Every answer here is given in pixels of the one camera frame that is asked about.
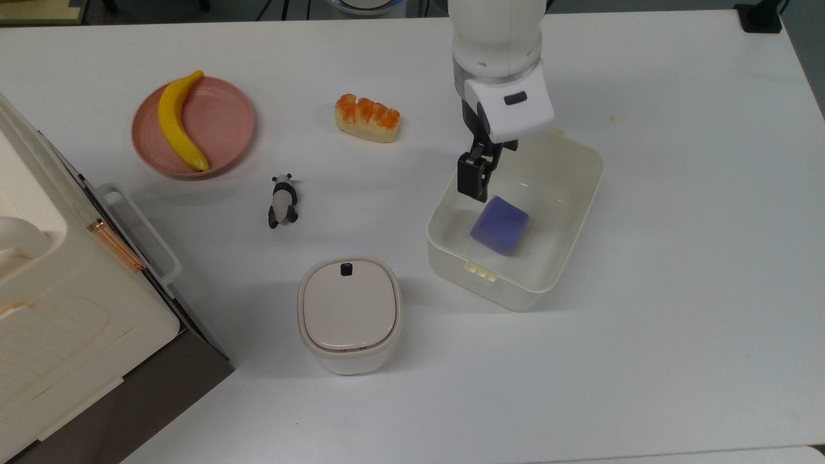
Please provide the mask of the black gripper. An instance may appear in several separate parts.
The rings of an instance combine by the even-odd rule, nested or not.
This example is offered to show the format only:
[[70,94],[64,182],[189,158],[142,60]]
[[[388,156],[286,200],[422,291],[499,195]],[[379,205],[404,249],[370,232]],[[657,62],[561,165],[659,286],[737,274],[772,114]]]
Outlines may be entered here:
[[480,146],[482,151],[463,153],[457,161],[457,192],[477,202],[487,202],[487,167],[484,157],[499,156],[501,150],[518,150],[519,140],[503,144],[493,143],[486,113],[480,103],[473,108],[465,100],[461,102],[463,123],[472,133],[472,147]]

